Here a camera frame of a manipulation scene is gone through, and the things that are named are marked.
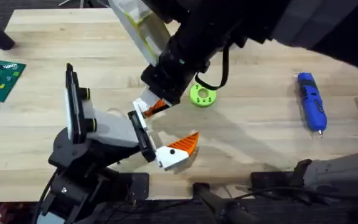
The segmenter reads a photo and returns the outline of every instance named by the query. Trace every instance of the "blue screwdriver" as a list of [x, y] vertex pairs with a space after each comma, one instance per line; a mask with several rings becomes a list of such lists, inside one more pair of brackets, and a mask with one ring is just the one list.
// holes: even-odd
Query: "blue screwdriver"
[[304, 115], [312, 132], [318, 131], [321, 137], [327, 128], [327, 116], [316, 82], [311, 73], [299, 73], [298, 84], [302, 97]]

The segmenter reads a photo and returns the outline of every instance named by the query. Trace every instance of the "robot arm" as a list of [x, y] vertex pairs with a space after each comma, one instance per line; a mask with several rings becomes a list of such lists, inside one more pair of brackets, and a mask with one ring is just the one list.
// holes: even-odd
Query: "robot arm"
[[358, 66], [358, 1], [143, 2], [164, 22], [181, 23], [158, 63], [141, 75], [149, 90], [171, 105], [180, 102], [196, 73], [207, 71], [217, 51], [231, 44], [243, 47], [247, 38], [261, 44], [275, 39]]

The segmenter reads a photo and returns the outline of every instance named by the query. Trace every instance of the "blue electric screwdriver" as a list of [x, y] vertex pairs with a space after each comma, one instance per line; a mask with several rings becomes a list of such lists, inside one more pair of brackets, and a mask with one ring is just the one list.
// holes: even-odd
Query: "blue electric screwdriver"
[[323, 137], [323, 131], [327, 128], [327, 116], [316, 82], [311, 73], [303, 72], [298, 75], [298, 83], [308, 126], [311, 131], [318, 131]]

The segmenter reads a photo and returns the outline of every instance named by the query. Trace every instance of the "orange gripper pad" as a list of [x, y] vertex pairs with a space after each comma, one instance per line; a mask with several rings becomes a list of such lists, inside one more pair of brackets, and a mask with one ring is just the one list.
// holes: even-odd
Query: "orange gripper pad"
[[165, 105], [166, 104], [165, 104], [165, 102], [163, 102], [163, 100], [158, 100], [154, 106], [150, 107], [146, 112], [144, 112], [145, 117], [148, 118], [148, 117], [152, 116], [154, 110], [161, 108]]
[[198, 137], [199, 137], [199, 133], [196, 132], [194, 134], [191, 134], [190, 136], [182, 138], [182, 139], [168, 145], [168, 147], [184, 150], [190, 156], [194, 152], [195, 147], [197, 146]]

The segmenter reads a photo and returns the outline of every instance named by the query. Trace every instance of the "black mount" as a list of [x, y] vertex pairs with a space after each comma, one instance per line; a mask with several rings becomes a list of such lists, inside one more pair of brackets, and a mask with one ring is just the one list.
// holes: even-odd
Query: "black mount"
[[148, 197], [147, 173], [119, 173], [108, 165], [139, 152], [87, 139], [72, 144], [66, 128], [54, 140], [49, 163], [60, 172], [41, 205], [42, 215], [52, 212], [74, 223], [91, 215], [102, 202], [145, 200]]
[[195, 183], [192, 186], [192, 193], [194, 200], [200, 200], [211, 211], [217, 223], [261, 223], [258, 218], [248, 213], [247, 209], [237, 200], [221, 198], [209, 189], [209, 184]]
[[85, 117], [83, 101], [90, 99], [90, 90], [80, 88], [77, 74], [71, 64], [65, 73], [68, 128], [59, 132], [54, 140], [49, 163], [57, 168], [57, 175], [50, 183], [50, 191], [41, 204], [41, 213], [52, 212], [71, 224], [90, 216], [102, 202], [145, 200], [148, 197], [147, 173], [119, 173], [107, 168], [137, 152], [151, 162], [155, 153], [149, 137], [140, 124], [138, 115], [128, 113], [139, 144], [121, 147], [88, 139], [88, 132], [97, 131], [95, 118]]
[[[250, 188], [250, 190], [263, 190], [272, 187], [303, 188], [304, 174], [310, 163], [312, 163], [311, 159], [298, 162], [293, 172], [252, 172], [252, 188]], [[313, 203], [327, 204], [324, 197], [292, 190], [274, 190], [258, 194], [255, 197], [273, 200], [295, 200], [305, 205], [312, 205]]]

